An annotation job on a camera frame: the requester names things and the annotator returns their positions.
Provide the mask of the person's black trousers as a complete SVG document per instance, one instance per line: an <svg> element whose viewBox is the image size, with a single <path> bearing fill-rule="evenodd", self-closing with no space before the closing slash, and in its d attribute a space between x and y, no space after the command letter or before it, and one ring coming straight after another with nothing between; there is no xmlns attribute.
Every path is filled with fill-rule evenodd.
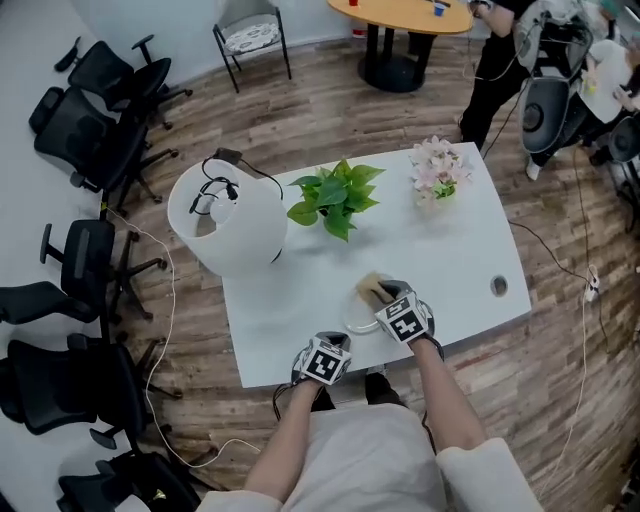
<svg viewBox="0 0 640 512"><path fill-rule="evenodd" d="M373 368L365 376L365 397L369 405L395 404L405 407L398 393L392 388L386 377L386 371L380 367ZM334 410L335 405L325 388L321 388L313 401L311 411L321 412Z"/></svg>

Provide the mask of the grey backpack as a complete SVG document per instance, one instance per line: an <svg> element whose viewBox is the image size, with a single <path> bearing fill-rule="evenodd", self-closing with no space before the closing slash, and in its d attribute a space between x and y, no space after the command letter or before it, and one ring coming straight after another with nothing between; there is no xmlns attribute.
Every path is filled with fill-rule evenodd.
<svg viewBox="0 0 640 512"><path fill-rule="evenodd" d="M611 131L608 141L611 160L628 163L640 154L640 112L626 116Z"/></svg>
<svg viewBox="0 0 640 512"><path fill-rule="evenodd" d="M530 75L520 109L522 143L537 154L559 137L593 34L582 0L535 0L513 35L517 60Z"/></svg>

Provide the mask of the white plate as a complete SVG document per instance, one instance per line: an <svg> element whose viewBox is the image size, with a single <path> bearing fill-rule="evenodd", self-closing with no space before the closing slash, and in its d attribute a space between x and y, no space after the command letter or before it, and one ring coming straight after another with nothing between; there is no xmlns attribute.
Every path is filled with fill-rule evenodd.
<svg viewBox="0 0 640 512"><path fill-rule="evenodd" d="M370 334L380 328L374 311L355 288L346 294L342 303L342 322L350 333L356 335Z"/></svg>

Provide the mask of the pink flower potted plant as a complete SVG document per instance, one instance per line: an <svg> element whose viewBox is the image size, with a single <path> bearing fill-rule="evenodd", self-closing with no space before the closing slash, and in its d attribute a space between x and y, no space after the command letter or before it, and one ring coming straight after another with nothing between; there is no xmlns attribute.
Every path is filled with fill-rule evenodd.
<svg viewBox="0 0 640 512"><path fill-rule="evenodd" d="M446 139L432 136L415 144L409 160L415 202L425 211L448 206L472 182L469 158Z"/></svg>

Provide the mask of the round wooden table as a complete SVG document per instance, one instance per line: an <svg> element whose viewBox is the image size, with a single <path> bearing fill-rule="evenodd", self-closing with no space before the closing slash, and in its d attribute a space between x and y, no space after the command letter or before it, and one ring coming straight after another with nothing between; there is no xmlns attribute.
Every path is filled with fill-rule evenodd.
<svg viewBox="0 0 640 512"><path fill-rule="evenodd" d="M434 14L434 3L446 6L442 16ZM370 86L392 93L410 93L424 83L432 45L438 36L467 33L472 17L458 0L327 0L335 11L367 25L366 51L358 64L359 76ZM418 36L417 59L393 54L397 30Z"/></svg>

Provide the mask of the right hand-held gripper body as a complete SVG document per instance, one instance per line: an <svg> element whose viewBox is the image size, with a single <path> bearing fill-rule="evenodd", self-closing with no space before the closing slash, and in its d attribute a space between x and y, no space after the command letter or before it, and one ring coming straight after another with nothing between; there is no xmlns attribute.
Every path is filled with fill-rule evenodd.
<svg viewBox="0 0 640 512"><path fill-rule="evenodd" d="M408 344L418 338L435 334L435 319L431 308L410 292L375 313L381 328L397 343Z"/></svg>

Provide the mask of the white table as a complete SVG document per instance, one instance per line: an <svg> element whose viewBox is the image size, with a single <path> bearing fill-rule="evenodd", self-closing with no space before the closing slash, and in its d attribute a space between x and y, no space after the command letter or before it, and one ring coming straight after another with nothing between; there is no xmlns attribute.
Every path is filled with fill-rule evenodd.
<svg viewBox="0 0 640 512"><path fill-rule="evenodd" d="M285 383L295 356L319 331L341 331L342 303L366 274L408 282L432 309L444 346L530 312L521 261L493 180L471 143L472 182L448 206L416 205L406 150L369 155L385 172L374 182L378 201L354 217L344 242L321 224L291 224L282 254L263 272L223 283L234 353L244 387ZM502 275L508 292L490 281Z"/></svg>

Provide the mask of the yellow sponge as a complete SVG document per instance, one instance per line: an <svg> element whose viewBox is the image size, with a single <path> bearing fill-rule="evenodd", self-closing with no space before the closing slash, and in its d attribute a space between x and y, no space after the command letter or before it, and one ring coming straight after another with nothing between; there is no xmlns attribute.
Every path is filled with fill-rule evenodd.
<svg viewBox="0 0 640 512"><path fill-rule="evenodd" d="M371 307L371 292L384 291L381 288L381 281L385 277L377 272L370 272L365 275L357 284L356 291L360 298Z"/></svg>

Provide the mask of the person's right forearm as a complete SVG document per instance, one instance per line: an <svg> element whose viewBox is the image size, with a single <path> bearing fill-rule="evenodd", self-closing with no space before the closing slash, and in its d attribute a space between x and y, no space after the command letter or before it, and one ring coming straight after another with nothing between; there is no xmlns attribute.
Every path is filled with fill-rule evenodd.
<svg viewBox="0 0 640 512"><path fill-rule="evenodd" d="M427 420L438 451L456 447L471 450L487 440L475 410L428 339L410 344L424 395Z"/></svg>

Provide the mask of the black office chair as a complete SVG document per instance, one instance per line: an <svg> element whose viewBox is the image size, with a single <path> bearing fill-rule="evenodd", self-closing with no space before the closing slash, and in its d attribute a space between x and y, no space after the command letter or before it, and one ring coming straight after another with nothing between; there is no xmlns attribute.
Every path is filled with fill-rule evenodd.
<svg viewBox="0 0 640 512"><path fill-rule="evenodd" d="M67 337L65 351L12 340L7 357L0 360L0 411L34 435L100 420L110 428L92 428L94 442L114 450L116 435L124 433L135 445L152 422L143 391L182 398L180 391L166 391L146 381L159 343L153 340L141 359L134 361L123 342L79 333Z"/></svg>
<svg viewBox="0 0 640 512"><path fill-rule="evenodd" d="M159 106L180 95L189 97L188 88L169 88L165 83L171 60L152 60L147 44L152 34L136 42L133 47L141 51L145 65L134 69L121 59L104 41L96 42L82 57L78 55L78 42L54 64L58 73L68 71L68 83L99 96L108 111L125 114L139 123L157 121L166 130L173 124L166 120Z"/></svg>
<svg viewBox="0 0 640 512"><path fill-rule="evenodd" d="M84 323L98 318L98 311L72 298L48 281L0 287L0 323L26 324L51 314L62 314Z"/></svg>
<svg viewBox="0 0 640 512"><path fill-rule="evenodd" d="M85 323L106 318L117 325L121 317L117 313L118 302L126 295L134 309L146 321L153 314L145 310L133 289L132 278L152 267L165 270L168 262L154 258L131 266L129 257L132 245L140 235L134 231L126 234L124 248L117 265L111 263L115 241L115 227L106 220L75 220L71 223L65 247L62 251L50 242L52 225L46 224L41 241L39 259L45 263L53 258L61 264L61 292L75 308L75 317Z"/></svg>
<svg viewBox="0 0 640 512"><path fill-rule="evenodd" d="M98 472L58 479L61 512L124 512L125 501L136 498L141 512L195 512L202 498L197 488L220 491L193 475L174 456L130 450L96 462Z"/></svg>
<svg viewBox="0 0 640 512"><path fill-rule="evenodd" d="M71 165L71 184L94 193L121 190L118 211L133 182L138 182L155 203L162 197L153 193L142 171L169 156L176 149L165 149L152 156L147 150L148 127L130 116L116 120L101 113L77 87L50 87L29 118L34 150Z"/></svg>

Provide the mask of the grey chair patterned cushion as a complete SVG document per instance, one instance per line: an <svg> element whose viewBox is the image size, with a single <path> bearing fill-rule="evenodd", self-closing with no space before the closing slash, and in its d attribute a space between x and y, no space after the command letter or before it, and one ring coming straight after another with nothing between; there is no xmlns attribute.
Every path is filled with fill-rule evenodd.
<svg viewBox="0 0 640 512"><path fill-rule="evenodd" d="M240 90L230 62L241 72L239 57L273 46L281 47L288 79L292 79L280 8L271 0L227 0L212 33L236 93Z"/></svg>

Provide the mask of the person's white shirt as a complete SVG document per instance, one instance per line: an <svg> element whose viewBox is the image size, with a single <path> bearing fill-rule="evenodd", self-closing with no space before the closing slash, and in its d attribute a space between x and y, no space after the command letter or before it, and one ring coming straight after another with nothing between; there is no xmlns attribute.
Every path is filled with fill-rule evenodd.
<svg viewBox="0 0 640 512"><path fill-rule="evenodd" d="M435 453L411 410L395 404L314 412L304 468L285 502L209 492L196 512L543 512L507 444Z"/></svg>

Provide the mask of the green leafy potted plant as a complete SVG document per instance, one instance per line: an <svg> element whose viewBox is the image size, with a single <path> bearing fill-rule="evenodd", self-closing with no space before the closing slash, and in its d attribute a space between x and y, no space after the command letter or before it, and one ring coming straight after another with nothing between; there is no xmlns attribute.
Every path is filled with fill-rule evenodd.
<svg viewBox="0 0 640 512"><path fill-rule="evenodd" d="M378 204L371 197L376 189L372 181L384 172L366 164L351 166L347 160L332 169L319 167L290 183L300 189L301 199L289 208L287 217L303 227L322 222L330 235L348 242L350 232L357 229L352 217Z"/></svg>

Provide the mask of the white shade table lamp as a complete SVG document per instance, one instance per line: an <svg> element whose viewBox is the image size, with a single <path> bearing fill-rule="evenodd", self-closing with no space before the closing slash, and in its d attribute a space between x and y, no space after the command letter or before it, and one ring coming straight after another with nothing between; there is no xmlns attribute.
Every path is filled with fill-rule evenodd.
<svg viewBox="0 0 640 512"><path fill-rule="evenodd" d="M287 233L282 199L270 185L221 159L186 170L167 206L175 234L212 273L244 277L268 267Z"/></svg>

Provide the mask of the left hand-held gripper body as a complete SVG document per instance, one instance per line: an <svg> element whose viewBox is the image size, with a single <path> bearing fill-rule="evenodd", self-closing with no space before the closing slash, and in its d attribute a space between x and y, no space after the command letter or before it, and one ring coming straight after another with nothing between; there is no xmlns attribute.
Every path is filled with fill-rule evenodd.
<svg viewBox="0 0 640 512"><path fill-rule="evenodd" d="M333 385L347 372L351 360L350 350L342 351L313 336L294 359L291 384L296 386L304 380L315 380L323 385Z"/></svg>

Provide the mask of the person's left forearm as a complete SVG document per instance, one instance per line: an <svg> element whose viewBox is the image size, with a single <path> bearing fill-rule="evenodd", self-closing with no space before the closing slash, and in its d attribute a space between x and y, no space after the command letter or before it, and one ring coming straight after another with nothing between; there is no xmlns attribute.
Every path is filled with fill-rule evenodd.
<svg viewBox="0 0 640 512"><path fill-rule="evenodd" d="M244 489L284 503L302 472L309 442L313 402L323 386L306 380L296 386L267 446L250 470Z"/></svg>

